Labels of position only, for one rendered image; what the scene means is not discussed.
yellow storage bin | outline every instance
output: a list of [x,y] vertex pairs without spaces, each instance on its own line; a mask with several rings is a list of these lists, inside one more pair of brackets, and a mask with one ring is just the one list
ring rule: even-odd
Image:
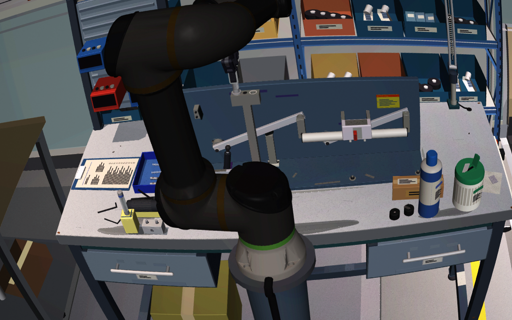
[[317,53],[311,55],[311,78],[327,78],[333,72],[342,78],[346,72],[359,76],[356,53]]
[[242,302],[228,261],[221,261],[216,288],[153,286],[152,320],[241,320]]
[[256,30],[252,40],[278,38],[278,23],[278,18],[271,18]]

drawer handle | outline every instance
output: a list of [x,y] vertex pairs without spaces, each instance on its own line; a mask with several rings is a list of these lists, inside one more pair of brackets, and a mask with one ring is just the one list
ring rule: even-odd
[[158,272],[158,271],[136,271],[136,270],[120,270],[118,269],[120,267],[119,263],[116,263],[115,269],[110,269],[113,273],[126,273],[128,275],[148,275],[148,276],[173,276],[172,272],[169,272],[169,266],[167,266],[167,269],[165,272]]
[[428,260],[428,259],[435,259],[435,258],[441,258],[441,257],[447,257],[447,256],[455,256],[455,255],[461,255],[462,253],[465,253],[465,250],[461,249],[461,245],[457,245],[457,251],[451,251],[446,253],[440,253],[438,255],[429,255],[429,256],[423,256],[418,258],[410,258],[410,253],[408,253],[408,259],[402,260],[403,263],[413,263],[414,261],[422,261],[422,260]]

blue cylindrical pedestal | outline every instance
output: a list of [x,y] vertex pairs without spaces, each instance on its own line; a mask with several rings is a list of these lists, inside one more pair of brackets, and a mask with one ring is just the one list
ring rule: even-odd
[[[254,320],[272,320],[272,313],[270,312],[270,304],[268,298],[263,293],[258,293],[250,290],[248,292],[248,299],[250,300],[250,307],[252,307],[252,314]],[[301,282],[300,285],[276,293],[278,300],[278,310],[280,311],[280,318],[282,320],[310,320],[309,314],[309,299],[307,297],[307,281]]]

blue drawer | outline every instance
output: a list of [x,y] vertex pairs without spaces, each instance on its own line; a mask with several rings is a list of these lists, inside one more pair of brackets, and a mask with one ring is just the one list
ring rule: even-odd
[[[98,281],[162,286],[214,288],[219,278],[220,253],[166,253],[87,249],[84,259]],[[114,273],[111,269],[136,271]],[[147,276],[140,272],[165,272],[172,276]]]
[[[367,245],[366,277],[376,278],[416,272],[450,265],[483,260],[487,256],[491,229],[481,227],[439,235],[371,243]],[[464,253],[421,261],[403,262],[404,259],[426,257],[458,251]]]

box label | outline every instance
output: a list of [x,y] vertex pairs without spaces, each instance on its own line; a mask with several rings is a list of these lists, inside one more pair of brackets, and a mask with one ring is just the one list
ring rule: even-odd
[[437,28],[434,27],[414,27],[416,32],[437,32]]
[[323,29],[343,29],[342,24],[316,24],[315,25],[317,30],[323,30]]
[[440,97],[420,97],[421,103],[438,103],[440,101]]
[[151,276],[151,275],[136,275],[138,279],[144,279],[144,280],[158,280],[157,276]]
[[402,178],[398,179],[398,184],[418,184],[418,178]]
[[444,258],[434,258],[434,259],[423,260],[422,265],[441,263],[443,260],[444,260]]
[[117,118],[112,118],[112,123],[122,122],[122,121],[131,121],[131,120],[132,120],[132,116],[117,117]]
[[477,97],[459,97],[459,101],[477,101]]
[[369,31],[392,31],[392,26],[367,26]]
[[477,29],[457,29],[459,34],[477,34]]
[[400,108],[400,95],[376,95],[377,108]]

